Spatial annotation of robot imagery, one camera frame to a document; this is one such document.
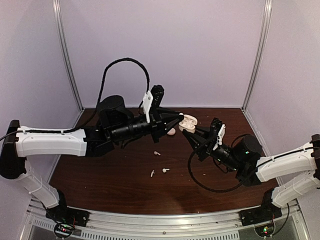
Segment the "white square charging case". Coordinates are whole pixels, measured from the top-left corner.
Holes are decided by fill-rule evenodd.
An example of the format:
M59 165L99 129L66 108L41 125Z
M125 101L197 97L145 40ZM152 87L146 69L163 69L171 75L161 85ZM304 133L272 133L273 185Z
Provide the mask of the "white square charging case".
M189 133L195 133L196 126L198 125L198 120L192 115L184 114L183 120L178 123L178 128L182 132L186 130Z

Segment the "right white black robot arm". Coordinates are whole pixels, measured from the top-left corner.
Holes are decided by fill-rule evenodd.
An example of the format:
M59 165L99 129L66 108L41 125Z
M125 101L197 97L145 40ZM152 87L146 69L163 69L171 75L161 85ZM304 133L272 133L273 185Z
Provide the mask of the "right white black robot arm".
M213 193L227 193L240 186L260 185L292 173L300 173L289 182L272 188L265 193L264 204L256 210L259 220L268 220L275 212L290 201L320 187L320 136L314 134L304 145L278 155L263 156L263 148L251 134L236 137L231 145L223 143L225 125L209 128L195 127L193 131L181 128L180 131L190 143L193 151L187 162L192 180L201 188ZM234 171L238 184L227 189L214 189L200 183L193 174L191 161L194 155L199 161L211 157Z

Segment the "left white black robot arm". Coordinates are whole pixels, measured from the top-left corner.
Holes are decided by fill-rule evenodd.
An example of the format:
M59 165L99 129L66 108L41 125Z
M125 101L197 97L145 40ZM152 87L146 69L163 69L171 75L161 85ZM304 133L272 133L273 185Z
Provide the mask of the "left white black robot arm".
M40 200L61 222L72 218L64 194L44 182L30 163L28 156L72 155L77 157L101 157L114 150L121 142L133 142L151 135L157 143L173 127L184 119L178 111L160 107L162 98L147 93L142 115L133 115L125 107L120 95L105 98L97 105L98 121L94 126L71 129L36 129L21 126L12 120L7 134L2 137L0 175L19 181L29 194Z

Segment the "pink round earbud case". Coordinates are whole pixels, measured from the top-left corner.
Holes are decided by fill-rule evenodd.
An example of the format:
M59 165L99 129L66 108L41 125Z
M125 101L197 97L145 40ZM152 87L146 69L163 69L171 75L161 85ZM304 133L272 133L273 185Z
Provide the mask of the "pink round earbud case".
M175 128L171 128L168 132L167 135L169 136L174 136L176 134L176 129Z

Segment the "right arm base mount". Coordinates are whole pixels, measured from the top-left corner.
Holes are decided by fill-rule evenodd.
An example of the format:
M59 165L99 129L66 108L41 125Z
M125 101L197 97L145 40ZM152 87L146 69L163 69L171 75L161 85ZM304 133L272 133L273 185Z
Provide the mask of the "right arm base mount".
M260 206L239 212L242 226L255 225L255 233L262 238L271 237L275 233L274 220L282 216L281 208L272 204L273 190L271 188L264 193Z

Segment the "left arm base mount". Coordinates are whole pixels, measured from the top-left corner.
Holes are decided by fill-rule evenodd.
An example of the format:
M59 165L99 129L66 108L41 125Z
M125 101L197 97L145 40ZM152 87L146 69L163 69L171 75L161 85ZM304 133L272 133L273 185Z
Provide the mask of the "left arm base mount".
M46 211L46 217L55 222L53 233L58 239L70 237L76 230L76 226L86 227L90 213L86 210L76 209L67 206L65 195L57 190L59 201L53 208L42 205Z

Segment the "right aluminium frame post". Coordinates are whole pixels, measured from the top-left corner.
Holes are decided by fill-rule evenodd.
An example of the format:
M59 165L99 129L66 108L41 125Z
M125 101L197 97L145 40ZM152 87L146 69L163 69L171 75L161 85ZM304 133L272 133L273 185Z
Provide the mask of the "right aluminium frame post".
M270 29L270 22L272 18L272 7L273 1L272 0L265 0L264 1L264 9L263 9L263 16L260 28L260 35L259 41L257 45L256 55L253 63L252 72L250 75L249 85L246 91L246 95L242 104L242 111L245 112L249 106L249 102L251 96L253 94L254 86L258 77L259 69L262 63L263 53L266 46L268 33Z

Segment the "aluminium frame post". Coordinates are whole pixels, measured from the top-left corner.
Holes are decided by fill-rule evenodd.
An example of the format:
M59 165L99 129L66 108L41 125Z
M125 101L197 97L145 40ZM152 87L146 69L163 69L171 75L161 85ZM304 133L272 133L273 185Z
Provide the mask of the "aluminium frame post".
M61 11L61 1L53 0L52 6L53 6L54 19L57 27L57 35L59 38L59 44L61 48L62 59L64 62L66 74L67 74L67 79L69 81L71 92L74 97L77 109L80 112L82 112L84 110L84 107L80 98L79 90L76 84L72 63L69 55L68 44L67 44L66 34L64 30L64 24L63 24L63 16Z
M264 1L264 9L263 9L263 16L260 28L260 35L259 41L257 45L256 55L253 63L252 72L250 75L249 85L246 91L246 95L242 104L242 111L245 112L249 106L249 102L251 96L253 94L254 86L258 77L259 69L262 63L263 53L266 46L268 33L270 29L270 22L272 18L272 7L273 1L272 0L265 0Z

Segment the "left aluminium frame post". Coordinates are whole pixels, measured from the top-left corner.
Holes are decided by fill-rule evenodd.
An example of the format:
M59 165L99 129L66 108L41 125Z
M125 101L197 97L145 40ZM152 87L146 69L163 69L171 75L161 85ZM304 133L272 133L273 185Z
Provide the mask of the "left aluminium frame post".
M52 6L53 6L54 19L57 27L57 35L59 38L59 44L61 48L62 59L64 62L66 74L67 74L67 79L69 81L71 92L74 97L77 109L80 112L82 112L84 110L84 107L80 98L79 90L76 84L72 63L69 55L68 44L67 44L66 34L64 30L64 24L63 24L63 16L61 11L61 1L53 0Z

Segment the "front aluminium rail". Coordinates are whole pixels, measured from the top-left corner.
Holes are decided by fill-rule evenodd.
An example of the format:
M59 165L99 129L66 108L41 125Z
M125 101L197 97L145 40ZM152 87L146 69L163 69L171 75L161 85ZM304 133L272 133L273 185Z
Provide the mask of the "front aluminium rail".
M272 238L261 237L256 230L262 225L275 225L278 231L287 216L275 220L244 226L239 212L250 208L218 212L151 215L122 214L104 211L88 211L86 226L76 226L66 240L311 240L307 225L296 200L289 205L287 222ZM46 218L40 201L32 198L24 216L24 225L18 240L61 240L54 234L56 223Z

